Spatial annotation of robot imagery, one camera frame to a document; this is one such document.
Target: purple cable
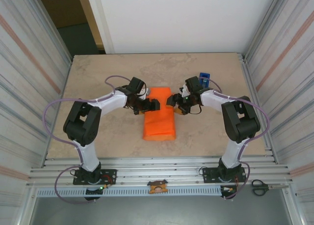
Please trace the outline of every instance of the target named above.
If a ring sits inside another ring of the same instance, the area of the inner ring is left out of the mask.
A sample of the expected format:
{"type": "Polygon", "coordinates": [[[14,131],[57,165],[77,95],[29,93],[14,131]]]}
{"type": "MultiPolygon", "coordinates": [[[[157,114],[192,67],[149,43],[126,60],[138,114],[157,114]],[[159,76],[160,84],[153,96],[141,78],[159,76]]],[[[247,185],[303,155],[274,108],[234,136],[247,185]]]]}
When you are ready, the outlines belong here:
{"type": "Polygon", "coordinates": [[[110,83],[107,82],[107,81],[108,81],[109,79],[111,79],[111,78],[122,78],[122,79],[126,79],[126,80],[128,80],[128,81],[130,82],[130,79],[128,79],[128,78],[126,78],[126,77],[123,77],[123,76],[120,76],[120,75],[111,75],[111,76],[109,76],[109,77],[107,77],[107,78],[105,79],[105,84],[107,84],[107,85],[109,85],[110,87],[112,87],[113,93],[112,93],[111,95],[109,95],[109,96],[107,96],[107,97],[104,97],[104,98],[101,98],[101,99],[95,99],[95,100],[82,100],[82,99],[73,99],[73,98],[58,99],[58,100],[54,100],[54,101],[50,102],[50,103],[45,107],[45,109],[44,109],[42,120],[43,120],[44,128],[45,128],[46,132],[48,133],[48,135],[51,136],[53,139],[55,139],[55,140],[57,140],[57,141],[60,141],[60,142],[63,142],[63,143],[67,143],[67,144],[70,144],[70,145],[74,146],[75,149],[78,151],[78,156],[79,156],[79,160],[80,160],[80,165],[78,165],[78,166],[71,166],[71,167],[69,167],[69,168],[63,170],[63,171],[58,175],[58,177],[56,178],[56,180],[55,180],[55,182],[54,182],[54,192],[55,192],[55,194],[56,194],[61,200],[63,200],[64,202],[67,202],[67,203],[70,203],[70,204],[86,204],[86,203],[92,202],[92,200],[90,200],[90,201],[85,201],[85,202],[71,202],[71,201],[68,201],[68,200],[64,199],[64,198],[58,193],[58,191],[57,191],[57,183],[58,183],[58,179],[60,178],[60,176],[61,176],[64,172],[66,172],[67,170],[69,170],[69,169],[76,169],[76,168],[81,167],[81,166],[84,164],[84,162],[83,162],[82,153],[81,153],[81,151],[80,151],[80,149],[78,148],[77,145],[75,145],[75,144],[74,144],[73,142],[71,142],[71,141],[66,141],[66,140],[57,138],[55,135],[53,135],[53,134],[50,132],[50,130],[48,129],[48,126],[47,126],[47,124],[46,124],[46,113],[47,113],[47,110],[48,110],[48,108],[49,108],[51,105],[53,105],[53,104],[55,104],[55,103],[58,103],[58,102],[63,102],[63,101],[78,101],[78,102],[96,103],[96,102],[99,102],[99,101],[107,100],[107,99],[109,99],[110,97],[112,97],[112,96],[114,95],[115,91],[116,91],[115,88],[114,88],[114,86],[113,86],[112,84],[110,84],[110,83]]]}
{"type": "Polygon", "coordinates": [[[209,79],[209,78],[204,78],[204,77],[199,77],[198,79],[206,79],[206,80],[212,82],[212,83],[215,84],[216,87],[218,87],[218,89],[219,89],[219,91],[218,91],[218,90],[216,90],[216,91],[222,93],[222,89],[220,88],[220,86],[218,85],[218,83],[214,82],[213,80],[211,80],[211,79],[209,79]]]}
{"type": "Polygon", "coordinates": [[[233,198],[233,197],[234,197],[236,194],[238,194],[240,191],[242,191],[242,189],[244,188],[245,184],[246,184],[247,181],[249,180],[249,176],[250,176],[250,173],[251,173],[250,166],[249,166],[249,164],[248,164],[247,162],[240,161],[241,155],[242,155],[242,153],[243,153],[243,151],[244,151],[246,145],[247,145],[250,141],[253,141],[253,140],[257,139],[257,138],[260,138],[260,137],[264,136],[264,135],[267,133],[267,131],[269,130],[269,127],[270,127],[270,120],[269,120],[269,117],[268,117],[268,115],[266,114],[266,112],[265,112],[261,107],[259,107],[258,105],[254,104],[254,103],[252,103],[252,102],[250,102],[250,101],[243,100],[243,99],[240,99],[240,98],[235,98],[235,97],[229,97],[229,96],[226,96],[226,95],[222,95],[222,94],[220,94],[220,93],[216,93],[215,91],[214,91],[214,95],[219,96],[219,97],[222,97],[222,98],[225,98],[225,99],[233,100],[233,101],[241,101],[241,102],[244,102],[244,103],[246,103],[246,104],[249,104],[249,105],[255,107],[256,109],[258,109],[260,112],[262,112],[262,113],[264,114],[264,116],[265,116],[265,118],[266,118],[266,122],[267,122],[267,127],[266,127],[266,129],[265,129],[261,134],[255,136],[255,137],[253,137],[253,138],[248,139],[248,140],[244,143],[244,145],[242,146],[242,148],[241,148],[241,150],[240,150],[240,152],[239,152],[239,154],[238,154],[238,156],[237,156],[237,159],[239,160],[239,162],[242,163],[242,164],[245,164],[245,165],[247,166],[248,172],[247,172],[246,180],[244,181],[244,183],[242,184],[242,186],[239,188],[239,190],[237,190],[235,193],[233,193],[232,195],[230,195],[230,196],[228,196],[228,197],[225,198],[225,199],[230,199],[230,198],[233,198]]]}

